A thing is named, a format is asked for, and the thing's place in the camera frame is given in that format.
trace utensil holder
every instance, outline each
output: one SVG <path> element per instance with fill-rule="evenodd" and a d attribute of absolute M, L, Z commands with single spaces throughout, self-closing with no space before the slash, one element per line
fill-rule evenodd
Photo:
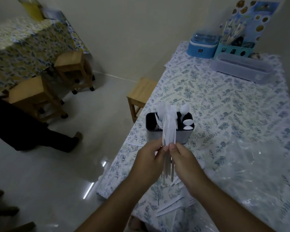
<path fill-rule="evenodd" d="M 148 141 L 159 139 L 162 136 L 161 129 L 155 130 L 157 126 L 155 113 L 156 112 L 150 112 L 146 115 L 146 129 Z M 185 144 L 194 130 L 194 124 L 191 125 L 191 127 L 193 128 L 191 130 L 183 129 L 185 126 L 181 123 L 181 116 L 182 114 L 180 112 L 177 112 L 178 129 L 176 130 L 176 141 L 181 144 Z M 191 113 L 186 114 L 183 118 L 183 121 L 188 119 L 193 120 Z"/>
<path fill-rule="evenodd" d="M 235 54 L 235 55 L 248 58 L 248 56 L 253 51 L 254 51 L 254 48 L 251 49 L 251 48 L 244 48 L 244 47 L 233 46 L 233 45 L 224 45 L 221 42 L 219 42 L 214 58 L 216 58 L 217 55 L 221 52 L 228 53 L 228 54 Z"/>

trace tablecloth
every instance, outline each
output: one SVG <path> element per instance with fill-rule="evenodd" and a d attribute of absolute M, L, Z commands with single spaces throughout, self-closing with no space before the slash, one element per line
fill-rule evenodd
<path fill-rule="evenodd" d="M 0 92 L 37 75 L 67 50 L 88 52 L 70 24 L 20 17 L 0 23 Z"/>
<path fill-rule="evenodd" d="M 196 157 L 198 149 L 208 146 L 207 161 L 224 164 L 224 150 L 231 136 L 251 142 L 274 140 L 290 158 L 290 97 L 279 56 L 263 55 L 274 68 L 272 83 L 260 86 L 210 69 L 212 59 L 190 57 L 188 42 L 181 42 L 155 90 L 133 125 L 115 157 L 97 193 L 108 198 L 125 179 L 133 165 L 138 146 L 147 142 L 145 116 L 156 112 L 155 104 L 169 101 L 180 107 L 188 103 L 196 128 L 185 144 Z M 279 219 L 290 231 L 290 168 L 284 176 L 286 187 L 281 194 Z M 159 203 L 179 194 L 178 187 L 153 184 L 135 206 L 132 214 L 160 231 L 205 231 L 200 225 L 200 205 L 181 208 L 155 217 Z"/>

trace yellow patterned tablecloth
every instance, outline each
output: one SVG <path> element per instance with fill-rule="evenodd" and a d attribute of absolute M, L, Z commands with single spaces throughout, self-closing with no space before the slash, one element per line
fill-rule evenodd
<path fill-rule="evenodd" d="M 0 23 L 0 92 L 39 74 L 59 54 L 76 48 L 83 50 L 73 42 L 65 21 L 17 18 Z"/>

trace teal utensil caddy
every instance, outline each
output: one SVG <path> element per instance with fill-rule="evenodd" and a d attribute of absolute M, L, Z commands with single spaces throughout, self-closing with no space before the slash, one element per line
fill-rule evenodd
<path fill-rule="evenodd" d="M 218 54 L 221 52 L 228 53 L 228 54 L 235 54 L 243 57 L 248 57 L 252 52 L 254 51 L 254 48 L 244 48 L 239 46 L 233 46 L 233 45 L 224 45 L 221 42 L 219 42 L 216 53 L 214 55 L 214 58 L 217 57 Z"/>

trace fingernail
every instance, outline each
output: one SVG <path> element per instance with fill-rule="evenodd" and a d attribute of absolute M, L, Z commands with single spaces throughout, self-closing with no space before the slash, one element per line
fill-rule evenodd
<path fill-rule="evenodd" d="M 176 148 L 176 145 L 174 143 L 170 143 L 170 149 Z"/>

